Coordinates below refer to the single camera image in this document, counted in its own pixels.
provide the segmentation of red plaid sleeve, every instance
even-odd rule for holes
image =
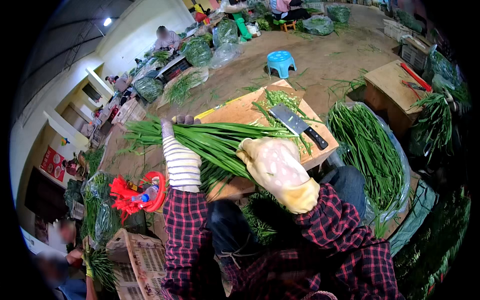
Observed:
[[[340,290],[357,299],[403,299],[396,284],[390,247],[387,241],[375,239],[360,222],[355,207],[342,203],[330,184],[320,186],[317,206],[297,215],[303,236],[330,256],[345,253],[346,259],[335,274]]]
[[[165,254],[167,275],[162,279],[164,297],[225,297],[218,264],[213,260],[212,234],[205,228],[205,195],[169,188],[163,215],[168,233]]]

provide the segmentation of cleaver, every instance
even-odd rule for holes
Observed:
[[[297,114],[293,113],[283,103],[277,104],[269,112],[285,125],[294,134],[300,135],[304,132],[309,138],[311,138],[321,150],[327,148],[328,143],[323,139],[312,127],[308,126],[304,120],[302,120]]]

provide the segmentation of concrete floor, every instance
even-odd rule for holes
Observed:
[[[340,32],[340,36],[332,33],[314,37],[313,40],[280,31],[262,32],[260,37],[243,44],[244,53],[238,59],[223,68],[211,70],[205,84],[191,90],[191,99],[196,99],[194,102],[187,100],[181,108],[166,105],[159,110],[154,103],[148,112],[160,117],[173,117],[179,113],[196,115],[249,93],[242,90],[243,87],[278,81],[277,76],[270,78],[265,72],[266,56],[272,51],[286,50],[297,65],[297,71],[289,73],[290,82],[295,88],[300,88],[299,85],[306,87],[305,101],[317,114],[326,114],[336,96],[328,93],[328,87],[335,82],[324,78],[352,80],[359,76],[362,68],[371,71],[399,58],[393,50],[398,43],[383,34],[382,19],[389,18],[374,6],[351,4],[350,7],[351,31]],[[149,149],[145,156],[116,154],[117,150],[126,147],[122,135],[121,130],[112,128],[101,169],[113,174],[129,174],[134,179],[150,170],[165,169],[161,148]],[[153,231],[166,239],[160,217],[156,216]]]

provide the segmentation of wooden stool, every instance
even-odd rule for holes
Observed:
[[[280,25],[280,30],[288,32],[289,27],[293,27],[293,30],[296,30],[295,23],[297,21],[294,20],[273,20],[273,24]]]

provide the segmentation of red poster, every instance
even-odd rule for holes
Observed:
[[[58,154],[57,151],[48,146],[40,168],[62,182],[63,175],[65,174],[65,168],[61,165],[63,158],[64,157]]]

